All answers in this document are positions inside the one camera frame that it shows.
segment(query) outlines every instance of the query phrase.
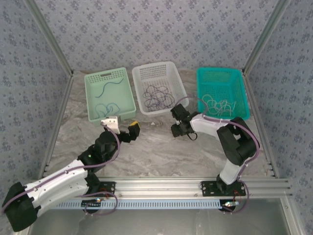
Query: mint green basket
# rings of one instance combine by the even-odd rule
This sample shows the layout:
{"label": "mint green basket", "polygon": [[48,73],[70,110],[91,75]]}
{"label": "mint green basket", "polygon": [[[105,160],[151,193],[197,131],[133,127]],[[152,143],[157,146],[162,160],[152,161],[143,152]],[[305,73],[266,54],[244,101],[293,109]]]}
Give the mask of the mint green basket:
{"label": "mint green basket", "polygon": [[[207,116],[222,119],[241,117],[244,120],[250,117],[244,80],[239,70],[199,68],[197,70],[197,89],[198,98],[203,99],[208,105]],[[216,113],[216,104],[219,102],[227,102],[229,111]],[[204,109],[204,104],[198,101],[199,112],[203,112]]]}
{"label": "mint green basket", "polygon": [[85,76],[88,119],[95,125],[108,116],[134,118],[136,106],[125,68]]}

